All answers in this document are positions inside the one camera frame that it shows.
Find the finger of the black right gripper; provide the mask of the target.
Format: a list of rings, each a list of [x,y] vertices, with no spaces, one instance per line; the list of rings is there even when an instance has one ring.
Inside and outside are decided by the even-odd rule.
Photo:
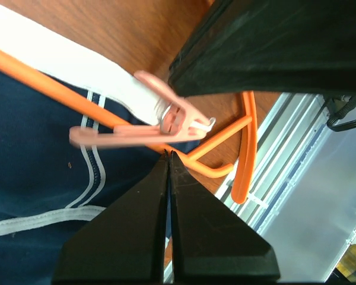
[[[356,1],[215,1],[170,65],[181,96],[356,95]]]

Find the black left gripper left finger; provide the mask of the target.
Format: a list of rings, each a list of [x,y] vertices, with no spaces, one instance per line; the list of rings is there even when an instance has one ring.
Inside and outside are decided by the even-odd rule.
[[[169,155],[64,243],[53,284],[160,284]]]

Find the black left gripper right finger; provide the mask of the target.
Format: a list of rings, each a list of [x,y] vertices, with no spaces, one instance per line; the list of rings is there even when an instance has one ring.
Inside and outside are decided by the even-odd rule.
[[[273,247],[169,158],[174,282],[265,284],[279,280]]]

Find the orange plastic hanger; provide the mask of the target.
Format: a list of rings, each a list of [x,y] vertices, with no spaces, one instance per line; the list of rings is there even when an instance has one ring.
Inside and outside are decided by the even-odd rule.
[[[73,127],[69,131],[69,139],[76,145],[110,148],[146,145],[160,153],[163,150],[173,151],[170,143],[204,138],[214,125],[213,119],[208,119],[187,100],[177,96],[167,84],[147,72],[141,71],[135,75],[139,82],[155,92],[159,102],[163,103],[164,111],[156,126],[131,125],[1,50],[0,71],[113,130],[111,134],[99,134],[92,128]],[[214,169],[200,163],[199,158],[235,133],[241,132],[239,162],[231,190],[231,197],[238,204],[244,203],[249,193],[258,140],[254,94],[252,91],[244,91],[240,97],[243,103],[243,116],[240,119],[215,134],[189,154],[179,153],[179,157],[187,168],[208,178],[225,176],[233,170],[232,164]]]

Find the navy blue underwear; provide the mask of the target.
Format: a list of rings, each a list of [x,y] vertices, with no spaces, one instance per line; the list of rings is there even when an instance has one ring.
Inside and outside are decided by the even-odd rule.
[[[141,94],[131,74],[0,5],[0,50],[132,124],[120,101]],[[62,245],[142,180],[159,159],[146,147],[69,142],[73,126],[109,128],[0,72],[0,284],[49,284]]]

